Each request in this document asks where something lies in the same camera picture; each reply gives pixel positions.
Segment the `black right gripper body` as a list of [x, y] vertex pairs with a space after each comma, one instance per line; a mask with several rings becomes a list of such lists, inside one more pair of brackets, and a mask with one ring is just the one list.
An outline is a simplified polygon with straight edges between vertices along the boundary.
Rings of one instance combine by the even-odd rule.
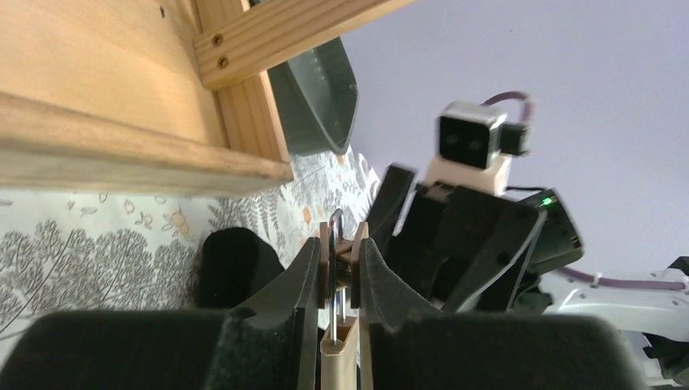
[[401, 231], [382, 251], [387, 265], [414, 291], [442, 309], [501, 213], [511, 206], [533, 206], [544, 210], [546, 219], [507, 311], [543, 312], [553, 297], [540, 290], [542, 276], [578, 261], [584, 246], [554, 189], [523, 190], [527, 197], [512, 200], [462, 186], [418, 185]]

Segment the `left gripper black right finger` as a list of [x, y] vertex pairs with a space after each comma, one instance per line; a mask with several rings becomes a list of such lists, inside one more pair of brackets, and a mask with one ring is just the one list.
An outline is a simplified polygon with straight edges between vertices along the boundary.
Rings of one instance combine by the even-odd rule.
[[587, 316], [436, 309], [359, 249], [365, 389], [644, 389], [618, 332]]

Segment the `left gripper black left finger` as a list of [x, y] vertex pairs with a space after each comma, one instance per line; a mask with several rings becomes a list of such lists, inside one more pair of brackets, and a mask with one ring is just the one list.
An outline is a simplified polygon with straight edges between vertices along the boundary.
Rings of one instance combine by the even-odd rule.
[[321, 242], [231, 310], [62, 311], [37, 320], [4, 389], [311, 389]]

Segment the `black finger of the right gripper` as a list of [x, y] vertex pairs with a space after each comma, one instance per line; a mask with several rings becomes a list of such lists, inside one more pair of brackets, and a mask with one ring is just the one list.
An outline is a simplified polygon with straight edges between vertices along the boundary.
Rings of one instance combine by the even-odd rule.
[[445, 313], [505, 312], [514, 302], [546, 212], [533, 206], [511, 206], [471, 259], [448, 295]]
[[396, 164], [391, 164], [385, 171], [366, 217], [369, 236], [379, 250], [385, 250], [392, 237], [405, 201], [414, 186], [415, 176], [415, 170]]

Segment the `beige hanger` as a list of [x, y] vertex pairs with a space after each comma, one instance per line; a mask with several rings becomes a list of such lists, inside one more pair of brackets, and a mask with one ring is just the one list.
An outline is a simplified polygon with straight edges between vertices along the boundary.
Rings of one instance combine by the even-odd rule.
[[359, 389], [359, 318], [348, 313], [353, 281], [353, 242], [344, 238], [344, 212], [336, 209], [319, 225], [318, 307], [327, 311], [328, 326], [319, 341], [321, 389]]

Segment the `black underwear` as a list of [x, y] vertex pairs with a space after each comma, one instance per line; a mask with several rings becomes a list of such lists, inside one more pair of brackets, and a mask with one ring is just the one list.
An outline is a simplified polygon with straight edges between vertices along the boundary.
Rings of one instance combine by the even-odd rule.
[[284, 272], [273, 247], [253, 231], [211, 233], [201, 249], [194, 301], [202, 309], [232, 309]]

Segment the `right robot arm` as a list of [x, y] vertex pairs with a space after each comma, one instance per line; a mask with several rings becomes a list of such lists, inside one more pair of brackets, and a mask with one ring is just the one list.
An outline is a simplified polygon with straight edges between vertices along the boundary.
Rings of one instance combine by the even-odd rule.
[[435, 254], [435, 232], [449, 198], [477, 185], [452, 180], [414, 182], [414, 173], [390, 166], [374, 196], [370, 227], [382, 236], [392, 269], [412, 288], [452, 312], [512, 310], [592, 315], [630, 335], [634, 355], [653, 385], [688, 385], [688, 260], [661, 271], [622, 278], [575, 270], [584, 252], [579, 231], [554, 188], [529, 187], [523, 203], [542, 210], [539, 236], [522, 259], [483, 279], [464, 303], [453, 297], [466, 282], [467, 262]]

